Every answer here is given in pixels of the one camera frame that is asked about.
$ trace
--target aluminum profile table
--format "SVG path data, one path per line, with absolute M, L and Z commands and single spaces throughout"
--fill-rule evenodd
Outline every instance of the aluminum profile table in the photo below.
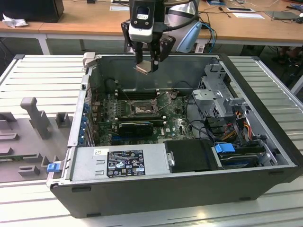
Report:
M 28 118 L 22 98 L 36 97 L 38 110 L 73 116 L 85 70 L 82 55 L 25 55 L 12 61 L 0 77 L 0 112 Z
M 231 61 L 267 107 L 289 138 L 303 151 L 303 105 L 300 100 L 260 60 L 230 57 Z M 235 92 L 240 91 L 231 83 Z
M 70 78 L 70 72 L 63 72 L 63 68 L 61 68 L 61 72 L 45 72 L 45 69 L 42 71 L 42 69 L 37 69 L 39 67 L 36 67 L 36 64 L 32 64 L 33 62 L 37 63 L 38 61 L 46 63 L 46 59 L 43 58 L 44 56 L 28 55 L 25 56 L 24 60 L 29 61 L 29 63 L 34 66 L 33 68 L 39 71 L 40 75 L 48 73 L 49 80 L 54 78 Z M 57 66 L 63 65 L 62 63 L 66 63 L 67 61 L 73 61 L 72 58 L 79 58 L 77 60 L 73 59 L 75 62 L 80 62 L 82 60 L 82 56 L 55 56 L 53 59 L 48 56 L 48 62 L 46 64 L 48 67 L 46 68 L 52 68 L 52 70 L 55 70 L 56 68 L 59 70 L 58 68 L 60 67 Z M 287 134 L 294 142 L 298 143 L 296 144 L 298 148 L 301 148 L 303 127 L 300 125 L 303 123 L 303 114 L 300 101 L 298 101 L 296 97 L 279 82 L 261 61 L 255 61 L 252 58 L 246 57 L 231 57 L 231 60 L 235 63 L 277 121 L 279 121 Z M 0 83 L 2 83 L 0 87 L 5 83 L 5 87 L 8 89 L 10 82 L 7 83 L 7 81 L 13 79 L 10 77 L 10 74 L 14 75 L 15 73 L 18 73 L 19 70 L 29 70 L 29 67 L 22 67 L 24 64 L 20 64 L 20 62 L 22 61 L 14 60 L 11 63 L 0 78 Z M 82 67 L 80 66 L 64 68 L 75 70 L 79 74 L 82 71 Z M 58 96 L 55 96 L 56 93 L 73 91 L 72 83 L 64 85 L 66 88 L 69 87 L 69 90 L 52 90 L 53 87 L 52 89 L 49 88 L 50 90 L 45 90 L 44 88 L 43 91 L 46 93 L 39 93 L 40 97 L 38 98 L 46 98 L 47 93 L 51 90 L 56 91 L 52 93 L 54 96 L 53 98 L 59 96 L 59 94 L 57 94 Z M 36 87 L 36 89 L 28 92 L 28 95 L 33 94 L 36 91 L 41 91 L 37 90 L 39 86 L 33 87 Z M 0 94 L 7 95 L 8 92 L 9 91 L 4 90 L 4 93 L 1 92 Z M 18 98 L 18 93 L 16 93 L 16 91 L 11 94 L 14 94 L 16 98 Z M 277 185 L 255 201 L 85 219 L 75 219 L 71 217 L 68 210 L 46 187 L 44 180 L 0 184 L 0 195 L 0 223 L 6 227 L 53 226 L 55 223 L 60 226 L 69 225 L 78 227 L 303 226 L 303 177 L 299 177 L 291 183 Z

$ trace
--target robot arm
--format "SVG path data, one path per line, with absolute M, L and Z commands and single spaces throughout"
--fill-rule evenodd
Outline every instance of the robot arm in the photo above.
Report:
M 167 2 L 165 0 L 130 0 L 130 19 L 121 24 L 125 41 L 133 49 L 136 56 L 136 69 L 142 73 L 154 72 L 158 63 L 165 60 L 171 52 L 176 38 L 163 35 L 190 25 L 198 16 L 198 5 L 195 6 L 195 15 L 187 22 L 170 27 L 164 23 L 166 7 L 189 3 L 192 0 L 178 0 Z M 151 54 L 151 61 L 143 60 L 143 44 Z

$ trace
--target warning label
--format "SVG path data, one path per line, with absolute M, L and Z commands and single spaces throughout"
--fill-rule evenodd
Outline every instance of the warning label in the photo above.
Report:
M 107 153 L 107 176 L 145 175 L 143 150 L 110 151 Z

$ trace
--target black cable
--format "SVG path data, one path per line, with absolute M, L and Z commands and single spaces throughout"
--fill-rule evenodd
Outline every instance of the black cable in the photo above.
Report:
M 195 6 L 195 15 L 193 15 L 193 17 L 190 20 L 188 20 L 187 22 L 185 22 L 185 23 L 183 23 L 181 25 L 177 25 L 177 26 L 174 26 L 174 27 L 171 27 L 171 26 L 167 27 L 164 30 L 164 32 L 170 32 L 170 31 L 174 31 L 174 30 L 178 30 L 180 28 L 183 28 L 183 27 L 185 27 L 187 25 L 190 25 L 194 20 L 196 20 L 197 17 L 199 17 L 198 4 L 196 3 L 195 0 L 190 0 L 189 2 L 191 2 L 191 1 L 193 2 L 194 6 Z
M 229 16 L 228 13 L 226 13 L 226 12 L 223 10 L 222 7 L 219 7 L 218 9 L 219 9 L 220 11 L 222 11 L 223 13 L 225 13 L 229 18 L 231 18 L 231 16 Z
M 233 12 L 204 12 L 204 11 L 201 11 L 200 13 L 219 14 L 219 13 L 234 13 L 234 11 Z M 264 11 L 254 11 L 254 12 L 245 12 L 245 13 L 264 13 Z
M 10 55 L 11 56 L 15 56 L 11 51 L 10 51 L 10 49 L 4 44 L 4 42 L 0 39 L 0 43 L 2 43 L 2 45 L 5 47 L 5 49 L 7 49 L 8 50 L 8 52 L 10 53 Z
M 188 82 L 186 82 L 185 80 L 179 80 L 179 81 L 177 81 L 176 83 L 173 84 L 173 86 L 171 86 L 171 89 L 172 89 L 172 90 L 175 90 L 176 85 L 179 84 L 179 83 L 185 83 L 185 84 L 187 84 L 191 89 L 194 90 L 194 88 L 193 88 Z
M 219 6 L 214 6 L 214 7 L 211 7 L 211 8 L 207 8 L 207 9 L 204 9 L 204 11 L 208 10 L 208 9 L 213 9 L 213 8 L 216 8 L 216 7 L 219 7 Z
M 207 20 L 208 20 L 208 25 L 209 25 L 209 27 L 211 28 L 212 26 L 211 26 L 211 24 L 210 24 L 210 19 L 209 19 L 208 13 L 207 13 L 207 12 L 199 12 L 199 14 L 201 14 L 201 13 L 205 13 L 205 14 L 206 14 Z M 212 31 L 211 31 L 210 29 L 209 29 L 208 31 L 209 31 L 209 33 L 210 33 L 210 37 L 209 37 L 209 40 L 207 41 L 207 43 L 205 44 L 205 47 L 209 46 L 209 44 L 210 44 L 210 42 L 211 42 L 211 40 L 212 40 L 212 38 L 213 38 L 213 33 L 212 33 Z

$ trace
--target blue latch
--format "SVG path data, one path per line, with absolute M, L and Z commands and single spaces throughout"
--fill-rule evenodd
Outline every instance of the blue latch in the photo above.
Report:
M 231 143 L 218 143 L 214 148 L 217 153 L 235 152 L 235 148 Z
M 47 172 L 51 173 L 51 172 L 60 172 L 60 163 L 50 163 L 47 166 Z

